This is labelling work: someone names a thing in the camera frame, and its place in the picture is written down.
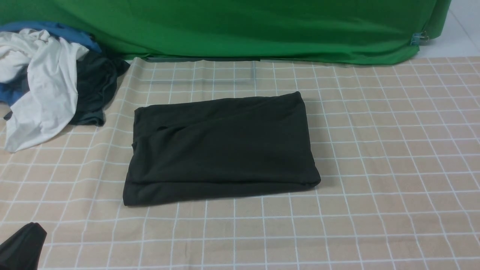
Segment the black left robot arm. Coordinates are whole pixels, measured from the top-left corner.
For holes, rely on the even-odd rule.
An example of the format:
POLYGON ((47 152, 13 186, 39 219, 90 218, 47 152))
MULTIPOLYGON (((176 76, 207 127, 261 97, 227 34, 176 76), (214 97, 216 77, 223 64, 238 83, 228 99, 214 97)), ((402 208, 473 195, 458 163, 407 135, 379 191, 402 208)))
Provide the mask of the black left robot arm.
POLYGON ((39 223, 30 222, 0 246, 1 270, 37 270, 47 232, 39 223))

